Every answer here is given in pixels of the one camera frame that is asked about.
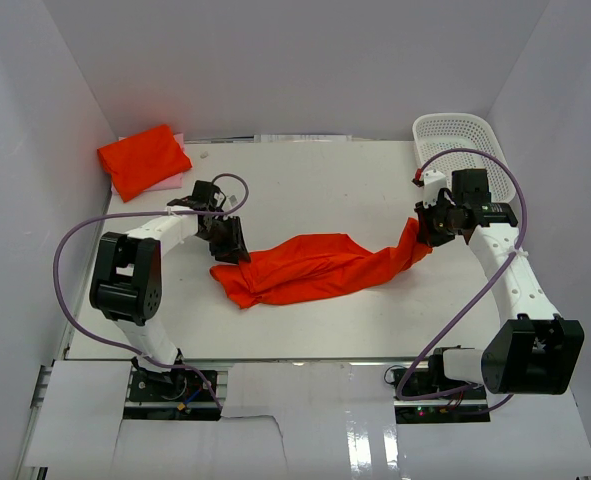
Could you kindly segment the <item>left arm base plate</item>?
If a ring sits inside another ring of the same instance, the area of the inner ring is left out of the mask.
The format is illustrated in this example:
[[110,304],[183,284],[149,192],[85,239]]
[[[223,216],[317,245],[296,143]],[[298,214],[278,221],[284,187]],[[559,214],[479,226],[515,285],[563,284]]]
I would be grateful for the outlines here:
[[211,388],[223,403],[227,374],[224,371],[181,370],[162,375],[133,368],[129,378],[123,417],[146,421],[218,421],[220,408],[214,402]]

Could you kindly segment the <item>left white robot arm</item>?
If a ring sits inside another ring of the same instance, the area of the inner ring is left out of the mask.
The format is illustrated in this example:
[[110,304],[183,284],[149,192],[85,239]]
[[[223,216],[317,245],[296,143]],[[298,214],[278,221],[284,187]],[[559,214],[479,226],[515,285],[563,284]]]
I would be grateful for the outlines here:
[[177,365],[180,349],[170,340],[157,312],[162,302],[162,260],[189,237],[209,244],[220,263],[250,261],[241,220],[232,213],[234,201],[215,180],[195,182],[190,195],[170,201],[166,209],[125,233],[100,238],[89,300],[112,321],[136,350],[139,364],[155,371],[152,387],[174,399],[186,387],[186,374]]

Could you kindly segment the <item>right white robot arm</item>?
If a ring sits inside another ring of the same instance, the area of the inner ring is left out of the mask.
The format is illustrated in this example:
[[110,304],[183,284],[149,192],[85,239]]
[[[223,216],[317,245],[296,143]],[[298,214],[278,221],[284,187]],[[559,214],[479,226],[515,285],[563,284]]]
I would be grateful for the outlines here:
[[483,169],[457,170],[450,177],[428,169],[415,182],[423,189],[415,207],[419,241],[437,247],[462,236],[492,283],[501,321],[484,349],[435,350],[428,390],[447,399],[467,382],[494,394],[563,394],[584,330],[579,321],[563,318],[543,292],[518,245],[521,232],[511,206],[493,201]]

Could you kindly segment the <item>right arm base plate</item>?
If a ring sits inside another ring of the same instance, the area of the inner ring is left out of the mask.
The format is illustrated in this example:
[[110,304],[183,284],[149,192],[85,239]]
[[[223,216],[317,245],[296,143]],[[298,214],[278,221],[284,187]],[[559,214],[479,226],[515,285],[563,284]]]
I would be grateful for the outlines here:
[[429,369],[420,365],[403,388],[403,395],[415,397],[415,400],[406,401],[394,397],[396,423],[438,425],[489,422],[490,414],[483,413],[483,410],[489,407],[483,387],[431,399],[417,399],[418,396],[434,394],[460,385],[463,385],[463,382],[444,381],[438,384]]

